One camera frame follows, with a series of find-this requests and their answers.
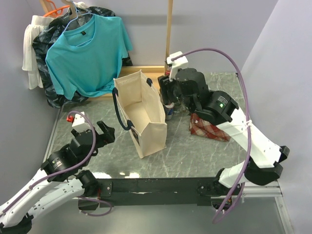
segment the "black metal frame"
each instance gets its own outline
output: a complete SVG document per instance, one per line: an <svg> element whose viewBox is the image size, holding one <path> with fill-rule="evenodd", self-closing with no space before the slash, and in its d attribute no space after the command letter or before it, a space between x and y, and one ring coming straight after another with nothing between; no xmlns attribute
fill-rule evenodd
<svg viewBox="0 0 312 234"><path fill-rule="evenodd" d="M211 197L218 197L227 193L227 190L221 194L220 191L215 190L215 177L97 180L101 189L101 200L111 202L113 206L165 204L211 206ZM240 187L237 187L234 195L237 195L239 190ZM79 208L82 210L95 210L97 206L79 201Z"/></svg>

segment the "orange hanger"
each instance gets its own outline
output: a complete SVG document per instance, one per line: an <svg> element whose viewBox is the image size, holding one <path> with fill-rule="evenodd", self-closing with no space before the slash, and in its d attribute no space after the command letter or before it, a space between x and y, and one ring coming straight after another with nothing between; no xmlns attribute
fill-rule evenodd
<svg viewBox="0 0 312 234"><path fill-rule="evenodd" d="M56 13L56 14L53 15L54 17L58 17L58 16L60 16L60 15L63 14L63 9L69 8L69 7L70 7L70 5L62 6L62 7L58 8L58 9L55 9L55 10L53 10L53 11L48 12L48 13L45 14L43 17L48 17L49 15L51 15L51 14L53 14L53 13Z"/></svg>
<svg viewBox="0 0 312 234"><path fill-rule="evenodd" d="M57 8L53 1L51 1L51 0L45 0L45 1L49 2L50 4L52 4L53 7L54 7L54 10L48 12L47 14L45 14L44 17L47 17L49 15L52 15L53 17L61 16L63 14L63 9L70 7L69 5L66 5L66 6L62 6L60 8Z"/></svg>

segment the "white cable tie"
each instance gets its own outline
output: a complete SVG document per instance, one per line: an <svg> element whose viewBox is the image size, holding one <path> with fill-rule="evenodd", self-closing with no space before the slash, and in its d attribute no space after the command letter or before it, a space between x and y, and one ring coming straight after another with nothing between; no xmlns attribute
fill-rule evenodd
<svg viewBox="0 0 312 234"><path fill-rule="evenodd" d="M246 122L246 126L251 126L251 124L253 123L253 121L251 119L249 119L247 122Z"/></svg>

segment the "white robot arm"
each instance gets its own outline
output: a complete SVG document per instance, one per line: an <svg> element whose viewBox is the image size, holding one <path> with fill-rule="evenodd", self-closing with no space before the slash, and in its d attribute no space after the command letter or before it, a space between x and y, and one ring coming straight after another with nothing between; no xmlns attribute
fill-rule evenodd
<svg viewBox="0 0 312 234"><path fill-rule="evenodd" d="M93 174L78 171L88 165L91 156L98 154L98 148L115 141L115 130L99 121L97 124L103 131L99 135L81 116L85 117L84 112L68 118L75 137L71 143L53 152L35 176L0 206L0 234L26 234L38 218L72 198L98 193L99 184ZM65 182L72 175L76 178Z"/></svg>
<svg viewBox="0 0 312 234"><path fill-rule="evenodd" d="M212 50L225 55L216 49L202 50ZM250 160L239 183L250 181L257 185L266 185L278 179L283 170L280 162L288 157L289 149L274 144L253 125L251 120L247 122L242 109L227 93L209 90L204 75L194 68L188 68L188 60L182 52L171 54L167 58L167 63L171 67L170 75L158 78L165 105L180 101L190 112L198 114L201 119L226 132L244 150L248 148L247 127L250 127L252 135ZM243 165L244 162L221 169L216 176L218 182L226 188L233 187Z"/></svg>

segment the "black bag strap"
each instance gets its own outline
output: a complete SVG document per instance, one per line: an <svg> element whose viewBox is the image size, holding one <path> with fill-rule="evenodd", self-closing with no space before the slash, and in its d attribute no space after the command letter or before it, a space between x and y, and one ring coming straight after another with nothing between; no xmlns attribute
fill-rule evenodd
<svg viewBox="0 0 312 234"><path fill-rule="evenodd" d="M151 87L152 84L153 84L153 81L152 81L151 78L147 78L147 79L146 79L146 83Z"/></svg>
<svg viewBox="0 0 312 234"><path fill-rule="evenodd" d="M114 106L115 106L115 111L116 111L116 115L118 118L118 122L120 123L120 125L122 126L122 128L126 131L129 131L131 129L131 127L134 127L133 123L131 122L131 120L127 120L127 127L123 124L121 118L120 118L120 114L119 114L119 110L118 110L118 105L117 105L117 98L116 96L118 96L118 89L114 88L112 90L112 94L113 94L113 101L114 101Z"/></svg>

